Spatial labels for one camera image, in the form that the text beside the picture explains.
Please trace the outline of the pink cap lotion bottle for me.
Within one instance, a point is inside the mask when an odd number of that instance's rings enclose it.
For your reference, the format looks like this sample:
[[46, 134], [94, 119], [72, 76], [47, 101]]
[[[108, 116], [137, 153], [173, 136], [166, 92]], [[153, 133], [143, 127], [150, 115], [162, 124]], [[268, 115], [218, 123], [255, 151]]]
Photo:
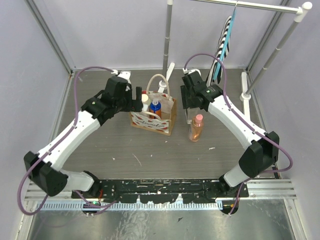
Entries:
[[191, 121], [188, 138], [192, 142], [197, 142], [202, 134], [204, 127], [204, 116], [202, 114], [197, 114]]

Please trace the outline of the white bottle grey cap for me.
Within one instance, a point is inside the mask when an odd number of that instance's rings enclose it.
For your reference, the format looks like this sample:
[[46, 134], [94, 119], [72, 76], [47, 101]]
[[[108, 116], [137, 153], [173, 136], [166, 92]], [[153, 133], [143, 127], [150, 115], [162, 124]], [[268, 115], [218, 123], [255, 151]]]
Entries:
[[149, 106], [147, 104], [143, 104], [140, 114], [146, 118], [149, 118], [150, 115], [148, 114], [148, 112], [149, 112]]

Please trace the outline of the blue cap orange bottle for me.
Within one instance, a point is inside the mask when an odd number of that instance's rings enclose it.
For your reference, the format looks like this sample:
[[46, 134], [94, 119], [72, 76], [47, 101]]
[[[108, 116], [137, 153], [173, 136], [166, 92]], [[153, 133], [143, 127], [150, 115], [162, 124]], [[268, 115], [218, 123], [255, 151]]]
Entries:
[[160, 100], [157, 98], [154, 98], [149, 106], [149, 111], [155, 115], [157, 115], [159, 118], [162, 116], [161, 112], [161, 103]]

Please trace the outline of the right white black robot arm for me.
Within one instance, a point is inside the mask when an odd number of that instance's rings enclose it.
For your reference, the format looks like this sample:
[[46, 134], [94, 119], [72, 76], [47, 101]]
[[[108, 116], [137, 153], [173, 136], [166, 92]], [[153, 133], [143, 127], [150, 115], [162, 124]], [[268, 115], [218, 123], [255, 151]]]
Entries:
[[237, 138], [244, 149], [238, 163], [219, 178], [219, 191], [231, 197], [237, 186], [249, 178], [255, 178], [278, 160], [280, 141], [274, 132], [267, 133], [253, 122], [243, 122], [244, 114], [224, 96], [216, 84], [207, 86], [199, 70], [184, 70], [180, 87], [183, 109], [199, 108], [220, 120]]

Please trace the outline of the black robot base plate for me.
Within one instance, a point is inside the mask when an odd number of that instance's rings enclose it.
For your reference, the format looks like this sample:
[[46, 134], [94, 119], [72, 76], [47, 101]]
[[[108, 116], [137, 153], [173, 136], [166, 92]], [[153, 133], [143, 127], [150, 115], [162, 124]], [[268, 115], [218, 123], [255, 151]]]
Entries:
[[87, 200], [102, 198], [103, 202], [117, 201], [124, 204], [215, 203], [217, 199], [247, 198], [245, 185], [227, 187], [218, 179], [104, 179], [94, 192], [81, 192]]

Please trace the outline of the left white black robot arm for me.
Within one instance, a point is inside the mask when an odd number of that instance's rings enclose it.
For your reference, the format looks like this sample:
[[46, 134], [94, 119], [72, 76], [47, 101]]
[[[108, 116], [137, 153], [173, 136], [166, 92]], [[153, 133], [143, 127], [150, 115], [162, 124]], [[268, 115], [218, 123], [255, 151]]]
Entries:
[[142, 88], [136, 87], [136, 98], [132, 98], [130, 77], [129, 71], [110, 77], [105, 89], [88, 99], [73, 122], [52, 142], [37, 153], [29, 151], [24, 156], [28, 178], [48, 196], [62, 191], [81, 191], [88, 198], [99, 195], [100, 179], [89, 171], [67, 171], [63, 166], [74, 150], [115, 114], [142, 110]]

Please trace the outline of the clear bottle grey cap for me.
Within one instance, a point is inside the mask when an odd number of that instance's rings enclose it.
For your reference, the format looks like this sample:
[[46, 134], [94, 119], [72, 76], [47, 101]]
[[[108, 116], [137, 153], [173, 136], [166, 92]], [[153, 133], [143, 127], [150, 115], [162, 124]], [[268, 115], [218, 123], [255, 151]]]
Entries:
[[187, 108], [185, 109], [186, 123], [190, 125], [193, 118], [199, 113], [199, 108]]

